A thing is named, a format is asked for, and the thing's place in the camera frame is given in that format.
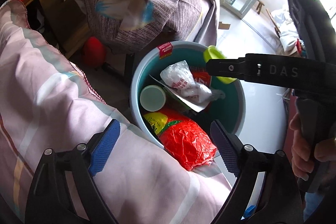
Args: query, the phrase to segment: cardboard scrap on floor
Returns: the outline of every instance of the cardboard scrap on floor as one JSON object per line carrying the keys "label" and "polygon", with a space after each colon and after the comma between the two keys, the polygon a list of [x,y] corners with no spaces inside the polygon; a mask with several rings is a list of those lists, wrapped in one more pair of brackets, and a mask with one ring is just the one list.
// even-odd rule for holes
{"label": "cardboard scrap on floor", "polygon": [[220,22],[218,25],[218,29],[220,30],[229,30],[231,24],[225,24],[223,22]]}

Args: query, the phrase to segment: blue jeans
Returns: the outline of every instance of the blue jeans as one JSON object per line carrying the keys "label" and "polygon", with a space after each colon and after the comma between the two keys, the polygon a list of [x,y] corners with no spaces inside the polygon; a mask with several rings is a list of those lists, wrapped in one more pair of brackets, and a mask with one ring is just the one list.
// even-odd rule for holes
{"label": "blue jeans", "polygon": [[303,210],[303,220],[306,221],[310,215],[317,209],[320,202],[324,198],[323,193],[306,193],[304,199],[306,201],[306,207]]}

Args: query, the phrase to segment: metal bolt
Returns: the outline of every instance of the metal bolt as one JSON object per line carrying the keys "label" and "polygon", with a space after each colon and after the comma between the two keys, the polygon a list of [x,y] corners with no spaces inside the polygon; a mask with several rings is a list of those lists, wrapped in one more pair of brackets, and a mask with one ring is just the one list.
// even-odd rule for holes
{"label": "metal bolt", "polygon": [[77,145],[77,150],[83,151],[85,149],[86,149],[86,144],[85,143],[80,143],[79,145]]}
{"label": "metal bolt", "polygon": [[47,148],[46,150],[44,150],[45,155],[50,155],[52,152],[53,150],[51,148]]}
{"label": "metal bolt", "polygon": [[252,147],[252,145],[247,144],[247,145],[244,146],[244,149],[245,149],[246,151],[251,152],[251,151],[253,150],[253,147]]}
{"label": "metal bolt", "polygon": [[277,151],[277,154],[280,156],[280,157],[283,157],[285,155],[285,152],[283,152],[282,150],[278,150]]}

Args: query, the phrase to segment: wooden drawer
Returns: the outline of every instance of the wooden drawer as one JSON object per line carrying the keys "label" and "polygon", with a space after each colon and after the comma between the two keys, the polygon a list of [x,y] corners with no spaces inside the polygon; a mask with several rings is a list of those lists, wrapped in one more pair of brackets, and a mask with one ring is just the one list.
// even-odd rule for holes
{"label": "wooden drawer", "polygon": [[39,0],[44,15],[66,56],[73,54],[90,36],[86,16],[75,0]]}

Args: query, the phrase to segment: white paper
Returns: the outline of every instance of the white paper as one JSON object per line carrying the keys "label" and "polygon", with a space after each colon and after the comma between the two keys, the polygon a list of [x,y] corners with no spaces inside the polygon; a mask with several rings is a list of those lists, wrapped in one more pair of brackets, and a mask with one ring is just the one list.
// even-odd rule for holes
{"label": "white paper", "polygon": [[203,109],[205,109],[207,107],[207,105],[210,103],[210,99],[205,100],[204,102],[201,103],[195,103],[192,102],[192,98],[185,98],[185,97],[181,97],[178,93],[176,89],[172,89],[171,87],[167,86],[163,80],[159,81],[157,79],[155,79],[153,76],[150,75],[150,77],[152,77],[156,82],[158,82],[159,84],[163,85],[165,88],[167,88],[172,94],[174,94],[179,100],[181,100],[184,104],[186,104],[188,107],[190,107],[192,110],[196,111],[196,112],[200,112]]}

